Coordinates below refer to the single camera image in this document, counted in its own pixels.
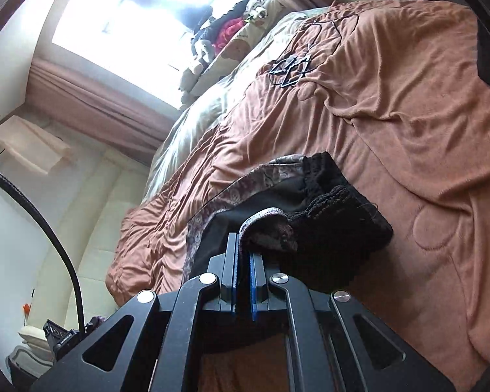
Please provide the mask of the black clothes hangers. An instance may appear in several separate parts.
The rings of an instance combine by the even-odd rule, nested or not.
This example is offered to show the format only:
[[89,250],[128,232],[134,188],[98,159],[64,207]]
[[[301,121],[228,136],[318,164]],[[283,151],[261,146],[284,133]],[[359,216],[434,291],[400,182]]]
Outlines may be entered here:
[[271,62],[266,78],[274,87],[291,88],[322,66],[356,30],[359,15],[311,18],[303,24],[285,51]]

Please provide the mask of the black pants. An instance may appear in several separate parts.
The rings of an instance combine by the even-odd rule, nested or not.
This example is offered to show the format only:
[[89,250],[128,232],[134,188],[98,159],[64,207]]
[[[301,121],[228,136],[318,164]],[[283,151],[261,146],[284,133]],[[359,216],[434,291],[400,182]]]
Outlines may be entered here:
[[322,152],[258,166],[206,202],[188,221],[183,281],[205,272],[231,233],[244,250],[330,293],[390,243],[393,228]]

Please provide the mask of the beige duvet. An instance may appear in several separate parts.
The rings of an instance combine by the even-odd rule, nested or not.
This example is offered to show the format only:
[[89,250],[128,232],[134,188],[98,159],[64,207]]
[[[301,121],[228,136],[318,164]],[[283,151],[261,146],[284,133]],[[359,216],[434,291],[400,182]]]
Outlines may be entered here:
[[143,202],[161,191],[205,132],[243,99],[260,68],[280,57],[300,26],[327,11],[327,7],[292,11],[267,29],[247,25],[228,42],[208,69],[212,85],[183,111],[156,151]]

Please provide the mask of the brown bed blanket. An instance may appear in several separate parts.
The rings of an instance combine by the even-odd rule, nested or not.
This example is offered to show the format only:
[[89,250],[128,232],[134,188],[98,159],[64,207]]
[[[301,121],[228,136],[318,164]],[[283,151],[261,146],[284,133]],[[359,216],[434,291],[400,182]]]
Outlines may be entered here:
[[107,275],[118,304],[183,282],[188,221],[277,157],[326,151],[388,220],[391,243],[351,281],[366,307],[468,391],[490,367],[490,87],[476,15],[445,1],[369,0],[342,46],[296,86],[270,63],[161,191],[124,218]]

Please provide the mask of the pink curtain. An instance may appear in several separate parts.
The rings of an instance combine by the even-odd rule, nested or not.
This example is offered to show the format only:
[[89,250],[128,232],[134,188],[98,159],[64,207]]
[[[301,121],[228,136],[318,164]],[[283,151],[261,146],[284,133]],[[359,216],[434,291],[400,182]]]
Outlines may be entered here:
[[31,61],[26,103],[147,166],[174,124],[118,90],[39,57]]

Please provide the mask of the cream padded headboard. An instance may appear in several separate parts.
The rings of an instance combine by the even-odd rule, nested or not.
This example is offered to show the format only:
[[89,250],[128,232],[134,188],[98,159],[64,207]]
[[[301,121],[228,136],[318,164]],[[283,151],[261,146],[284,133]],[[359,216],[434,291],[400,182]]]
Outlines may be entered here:
[[[56,235],[77,271],[85,319],[108,317],[118,308],[105,279],[127,212],[138,206],[148,168],[107,148],[81,151],[71,163],[60,163],[60,191],[73,198],[56,227]],[[75,295],[70,276],[52,246],[37,276],[27,330],[41,330],[47,320],[61,327],[77,327]]]

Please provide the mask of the pile of clothes and toys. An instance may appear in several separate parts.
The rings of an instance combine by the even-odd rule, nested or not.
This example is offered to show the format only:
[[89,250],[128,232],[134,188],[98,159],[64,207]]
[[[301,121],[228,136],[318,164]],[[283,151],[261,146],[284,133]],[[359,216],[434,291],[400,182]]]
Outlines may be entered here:
[[191,40],[194,60],[182,72],[179,90],[201,96],[234,71],[286,12],[278,0],[240,0]]

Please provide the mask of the beige hanging cloth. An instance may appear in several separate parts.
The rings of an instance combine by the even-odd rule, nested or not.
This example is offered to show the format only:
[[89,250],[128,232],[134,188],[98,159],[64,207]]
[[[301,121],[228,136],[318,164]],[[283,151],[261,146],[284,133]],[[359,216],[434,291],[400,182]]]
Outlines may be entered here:
[[62,159],[74,157],[66,142],[17,115],[0,125],[0,146],[21,165],[43,175]]

